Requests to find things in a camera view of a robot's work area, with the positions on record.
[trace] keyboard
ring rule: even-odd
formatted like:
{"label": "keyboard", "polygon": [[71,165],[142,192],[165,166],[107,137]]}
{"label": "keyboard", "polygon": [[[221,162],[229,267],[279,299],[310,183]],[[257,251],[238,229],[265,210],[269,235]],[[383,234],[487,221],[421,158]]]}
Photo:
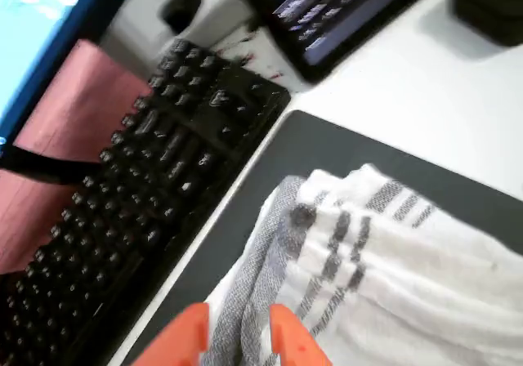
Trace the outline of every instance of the keyboard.
{"label": "keyboard", "polygon": [[290,100],[184,40],[150,87],[52,241],[2,288],[0,363],[98,364],[114,350]]}

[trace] computer monitor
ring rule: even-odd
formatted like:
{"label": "computer monitor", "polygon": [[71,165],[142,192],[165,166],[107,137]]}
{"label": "computer monitor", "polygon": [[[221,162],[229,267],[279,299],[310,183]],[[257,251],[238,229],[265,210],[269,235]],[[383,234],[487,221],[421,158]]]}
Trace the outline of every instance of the computer monitor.
{"label": "computer monitor", "polygon": [[0,155],[80,38],[99,41],[124,0],[0,0]]}

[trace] black cable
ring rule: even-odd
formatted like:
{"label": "black cable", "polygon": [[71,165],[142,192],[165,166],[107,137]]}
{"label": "black cable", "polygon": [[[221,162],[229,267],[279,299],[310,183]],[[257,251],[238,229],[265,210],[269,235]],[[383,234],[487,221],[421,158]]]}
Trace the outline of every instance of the black cable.
{"label": "black cable", "polygon": [[77,185],[101,169],[99,163],[48,158],[14,145],[2,147],[0,155],[0,168],[50,184]]}

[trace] red fabric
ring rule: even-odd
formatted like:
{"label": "red fabric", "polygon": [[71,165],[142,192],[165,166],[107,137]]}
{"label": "red fabric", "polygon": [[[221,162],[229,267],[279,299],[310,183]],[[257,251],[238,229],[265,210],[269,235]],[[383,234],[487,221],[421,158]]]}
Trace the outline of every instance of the red fabric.
{"label": "red fabric", "polygon": [[[16,139],[16,145],[63,159],[98,161],[120,120],[147,84],[97,46],[79,41]],[[69,203],[74,187],[0,171],[0,274],[23,270]]]}

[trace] orange object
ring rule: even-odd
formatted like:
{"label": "orange object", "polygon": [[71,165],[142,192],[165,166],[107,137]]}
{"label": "orange object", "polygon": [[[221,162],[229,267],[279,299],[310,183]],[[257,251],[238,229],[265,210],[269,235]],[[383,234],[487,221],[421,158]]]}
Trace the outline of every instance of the orange object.
{"label": "orange object", "polygon": [[195,303],[178,315],[133,366],[198,366],[208,348],[209,305]]}
{"label": "orange object", "polygon": [[[196,303],[178,315],[151,343],[133,366],[198,366],[208,348],[209,306]],[[327,356],[283,305],[270,307],[272,350],[282,366],[332,366]]]}
{"label": "orange object", "polygon": [[270,307],[270,341],[282,366],[332,366],[300,320],[283,305]]}

